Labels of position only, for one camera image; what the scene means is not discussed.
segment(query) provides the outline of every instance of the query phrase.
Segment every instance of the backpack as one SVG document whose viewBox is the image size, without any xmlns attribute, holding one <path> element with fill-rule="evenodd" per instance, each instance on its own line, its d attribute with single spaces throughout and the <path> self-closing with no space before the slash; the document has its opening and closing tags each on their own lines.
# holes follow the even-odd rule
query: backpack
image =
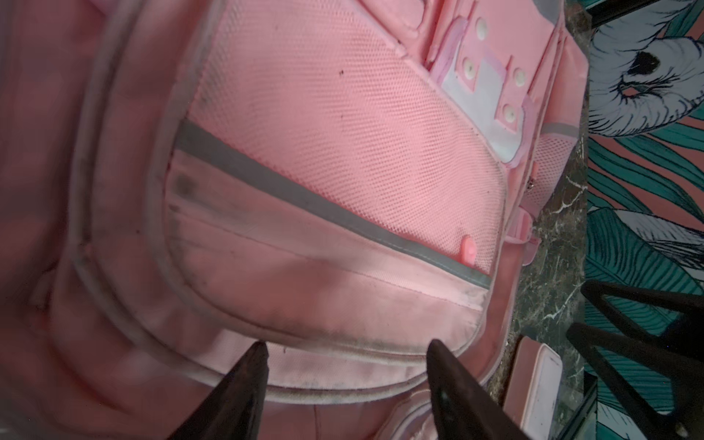
<svg viewBox="0 0 704 440">
<path fill-rule="evenodd" d="M 256 340 L 260 439 L 436 438 L 577 141 L 560 1 L 22 0 L 0 37 L 0 415 L 159 439 Z"/>
</svg>

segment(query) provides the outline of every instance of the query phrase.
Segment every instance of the marble table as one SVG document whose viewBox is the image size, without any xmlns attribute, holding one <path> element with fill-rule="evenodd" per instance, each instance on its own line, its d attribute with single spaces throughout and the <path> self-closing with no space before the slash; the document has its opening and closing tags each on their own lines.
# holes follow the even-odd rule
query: marble table
<svg viewBox="0 0 704 440">
<path fill-rule="evenodd" d="M 571 1 L 565 11 L 568 30 L 588 53 L 589 15 Z M 584 281 L 586 250 L 588 102 L 585 99 L 577 146 L 555 193 L 537 219 L 536 230 L 543 241 L 534 262 L 522 271 L 506 350 L 487 384 L 491 397 L 503 404 L 520 337 L 525 335 L 548 344 L 560 355 L 563 364 L 551 438 L 566 425 L 584 393 L 584 361 L 565 337 L 565 332 L 573 322 L 584 321 L 584 298 L 579 287 Z"/>
</svg>

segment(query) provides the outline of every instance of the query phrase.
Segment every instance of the pink mesh fabric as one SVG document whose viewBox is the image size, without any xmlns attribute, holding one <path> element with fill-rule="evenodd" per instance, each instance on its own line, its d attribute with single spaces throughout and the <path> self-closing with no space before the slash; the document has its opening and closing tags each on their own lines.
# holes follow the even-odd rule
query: pink mesh fabric
<svg viewBox="0 0 704 440">
<path fill-rule="evenodd" d="M 491 270 L 506 183 L 470 121 L 346 0 L 231 1 L 189 118 L 407 239 Z"/>
<path fill-rule="evenodd" d="M 574 137 L 563 134 L 541 134 L 538 138 L 535 148 L 538 172 L 533 187 L 526 190 L 521 200 L 521 206 L 534 218 L 553 194 L 575 142 L 577 140 Z"/>
</svg>

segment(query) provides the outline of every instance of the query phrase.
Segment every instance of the white button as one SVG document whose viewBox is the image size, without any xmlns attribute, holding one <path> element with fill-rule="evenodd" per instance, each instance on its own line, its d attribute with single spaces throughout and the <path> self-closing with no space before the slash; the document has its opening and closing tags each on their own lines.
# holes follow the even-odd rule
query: white button
<svg viewBox="0 0 704 440">
<path fill-rule="evenodd" d="M 477 37 L 484 41 L 486 39 L 486 33 L 489 30 L 486 28 L 486 21 L 483 18 L 477 19 Z"/>
<path fill-rule="evenodd" d="M 516 69 L 513 72 L 513 79 L 518 87 L 523 87 L 526 83 L 526 72 L 523 69 Z"/>
<path fill-rule="evenodd" d="M 474 68 L 474 63 L 469 58 L 465 58 L 462 62 L 462 67 L 465 69 L 465 76 L 468 80 L 473 79 L 477 74 L 477 69 Z"/>
<path fill-rule="evenodd" d="M 513 123 L 513 121 L 516 120 L 516 111 L 513 110 L 513 107 L 508 104 L 503 107 L 503 118 L 506 119 L 508 123 Z"/>
</svg>

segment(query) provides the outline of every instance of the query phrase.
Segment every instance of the tropical leaf wallpaper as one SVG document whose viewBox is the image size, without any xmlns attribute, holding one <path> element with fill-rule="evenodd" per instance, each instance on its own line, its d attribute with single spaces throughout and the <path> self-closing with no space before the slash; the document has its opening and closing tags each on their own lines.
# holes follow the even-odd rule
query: tropical leaf wallpaper
<svg viewBox="0 0 704 440">
<path fill-rule="evenodd" d="M 588 279 L 704 294 L 703 11 L 704 0 L 659 0 L 592 36 Z M 609 301 L 651 334 L 677 318 Z M 590 304 L 585 319 L 618 333 Z M 667 378 L 603 355 L 656 410 L 673 409 Z M 598 392 L 598 438 L 644 439 L 604 383 Z"/>
</svg>

